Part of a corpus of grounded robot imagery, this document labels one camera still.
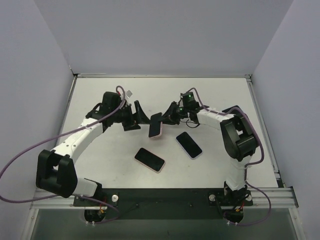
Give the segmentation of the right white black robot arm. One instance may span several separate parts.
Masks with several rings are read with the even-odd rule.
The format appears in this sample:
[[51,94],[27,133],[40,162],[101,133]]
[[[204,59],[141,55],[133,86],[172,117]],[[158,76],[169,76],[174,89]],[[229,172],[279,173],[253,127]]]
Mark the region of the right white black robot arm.
[[218,111],[196,101],[194,94],[189,91],[180,95],[179,102],[170,104],[160,121],[167,125],[178,125],[183,119],[221,132],[225,151],[230,157],[229,173],[224,185],[232,192],[243,191],[247,187],[247,164],[259,146],[248,116],[237,105]]

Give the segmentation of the pink phone case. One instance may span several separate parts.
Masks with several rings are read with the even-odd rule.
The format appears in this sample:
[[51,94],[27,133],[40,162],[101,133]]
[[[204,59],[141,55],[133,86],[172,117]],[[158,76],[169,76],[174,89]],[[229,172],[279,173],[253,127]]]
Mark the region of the pink phone case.
[[162,135],[163,123],[161,121],[151,122],[149,125],[148,137],[157,138]]

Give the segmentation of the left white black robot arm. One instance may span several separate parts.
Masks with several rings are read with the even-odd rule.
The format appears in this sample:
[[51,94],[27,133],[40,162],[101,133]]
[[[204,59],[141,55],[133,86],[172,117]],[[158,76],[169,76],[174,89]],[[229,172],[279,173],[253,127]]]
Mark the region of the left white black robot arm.
[[101,203],[102,185],[96,181],[79,178],[75,163],[85,149],[114,123],[124,131],[139,130],[150,119],[143,112],[139,101],[134,102],[132,112],[128,98],[115,92],[105,92],[70,136],[52,150],[43,150],[38,155],[36,186],[63,198],[84,196],[92,206]]

